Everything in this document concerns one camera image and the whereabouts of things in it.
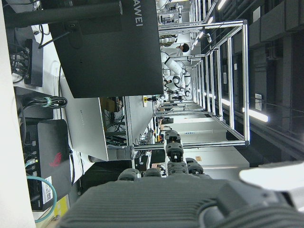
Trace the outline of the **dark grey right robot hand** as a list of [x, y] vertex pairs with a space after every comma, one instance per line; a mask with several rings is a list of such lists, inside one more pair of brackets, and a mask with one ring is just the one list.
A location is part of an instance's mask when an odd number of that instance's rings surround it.
[[117, 181], [91, 187], [59, 221], [60, 228], [301, 228], [304, 215], [284, 193], [242, 181], [217, 180], [183, 157], [181, 137], [165, 134], [162, 177], [126, 169]]

